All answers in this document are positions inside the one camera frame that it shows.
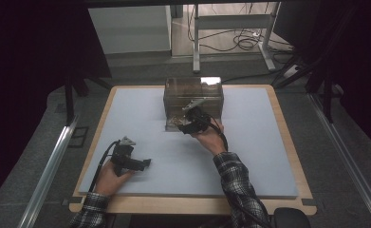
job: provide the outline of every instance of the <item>black curtain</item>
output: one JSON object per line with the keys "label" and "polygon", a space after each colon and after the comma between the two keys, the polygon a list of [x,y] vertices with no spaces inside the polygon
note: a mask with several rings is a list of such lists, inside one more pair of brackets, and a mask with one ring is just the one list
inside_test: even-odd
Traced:
{"label": "black curtain", "polygon": [[371,1],[358,4],[330,62],[341,104],[371,139]]}
{"label": "black curtain", "polygon": [[82,2],[0,1],[0,186],[67,76],[110,77]]}

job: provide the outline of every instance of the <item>wooden frame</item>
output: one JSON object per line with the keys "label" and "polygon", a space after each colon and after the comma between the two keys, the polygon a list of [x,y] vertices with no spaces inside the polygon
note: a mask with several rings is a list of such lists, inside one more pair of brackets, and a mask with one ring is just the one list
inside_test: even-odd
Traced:
{"label": "wooden frame", "polygon": [[[79,176],[78,183],[73,193],[74,198],[82,198],[80,203],[70,203],[69,209],[72,212],[79,212],[82,209],[85,194],[79,193],[79,186],[82,182],[85,171],[93,157],[97,142],[102,133],[102,128],[113,102],[117,89],[120,88],[163,88],[163,85],[133,85],[133,86],[115,86],[112,88],[105,104],[102,117],[97,127],[93,142],[90,145],[87,158],[83,165],[83,170]],[[317,211],[315,205],[304,205],[303,200],[313,200],[309,186],[306,181],[303,168],[300,164],[297,152],[292,138],[288,132],[286,120],[277,100],[273,87],[270,85],[223,85],[226,87],[260,87],[265,88],[270,99],[270,103],[279,126],[280,134],[288,155],[288,161],[293,172],[299,196],[296,199],[262,199],[268,213],[273,214],[278,207],[292,207],[303,211],[306,215],[314,215]],[[108,205],[107,213],[128,213],[128,214],[182,214],[182,215],[229,215],[230,206],[225,197],[220,198],[190,198],[190,197],[121,197],[114,196]]]}

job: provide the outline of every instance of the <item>metal frame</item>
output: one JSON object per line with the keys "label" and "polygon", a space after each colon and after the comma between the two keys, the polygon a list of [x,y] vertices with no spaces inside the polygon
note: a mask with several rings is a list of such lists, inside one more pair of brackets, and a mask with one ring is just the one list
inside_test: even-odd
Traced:
{"label": "metal frame", "polygon": [[339,153],[339,156],[345,166],[345,169],[356,185],[357,190],[361,194],[363,201],[365,202],[369,212],[371,213],[371,186],[366,181],[358,165],[354,162],[353,157],[348,151],[347,146],[344,144],[344,141],[339,135],[336,127],[326,118],[325,114],[321,111],[322,103],[318,98],[318,95],[308,94],[308,98],[314,105],[316,113],[318,114],[323,126],[325,127],[325,130],[327,131],[331,141],[335,145],[336,150]]}
{"label": "metal frame", "polygon": [[276,70],[269,55],[268,42],[274,27],[279,5],[280,3],[276,2],[270,14],[210,15],[199,17],[199,7],[198,4],[195,4],[194,73],[200,72],[199,31],[207,29],[267,29],[264,40],[258,43],[258,47],[265,59],[268,70]]}
{"label": "metal frame", "polygon": [[41,207],[43,206],[44,200],[46,199],[46,194],[48,193],[49,187],[51,186],[58,170],[61,159],[64,156],[67,145],[69,144],[69,140],[76,127],[76,123],[79,120],[83,103],[84,101],[81,99],[76,102],[76,114],[73,116],[72,122],[65,126],[62,130],[60,138],[55,144],[51,157],[46,164],[46,168],[44,169],[44,172],[37,183],[33,195],[28,202],[28,206],[26,207],[25,213],[23,214],[17,227],[33,227],[34,222],[40,213]]}

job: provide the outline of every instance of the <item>box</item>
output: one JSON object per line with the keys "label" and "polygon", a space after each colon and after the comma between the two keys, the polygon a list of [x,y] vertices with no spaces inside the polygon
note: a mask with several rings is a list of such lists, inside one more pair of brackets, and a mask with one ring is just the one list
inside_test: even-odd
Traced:
{"label": "box", "polygon": [[224,94],[219,77],[168,78],[164,89],[166,131],[178,131],[178,124],[186,124],[183,107],[191,101],[205,99],[199,107],[221,122]]}

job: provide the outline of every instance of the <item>sleeve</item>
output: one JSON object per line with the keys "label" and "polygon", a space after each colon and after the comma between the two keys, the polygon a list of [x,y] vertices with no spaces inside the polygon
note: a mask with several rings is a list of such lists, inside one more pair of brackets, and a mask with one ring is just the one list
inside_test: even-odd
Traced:
{"label": "sleeve", "polygon": [[82,210],[70,221],[71,228],[104,227],[109,197],[88,193]]}
{"label": "sleeve", "polygon": [[268,227],[268,212],[255,194],[248,168],[244,163],[231,152],[220,153],[213,161],[221,176],[224,194],[232,208],[232,227]]}

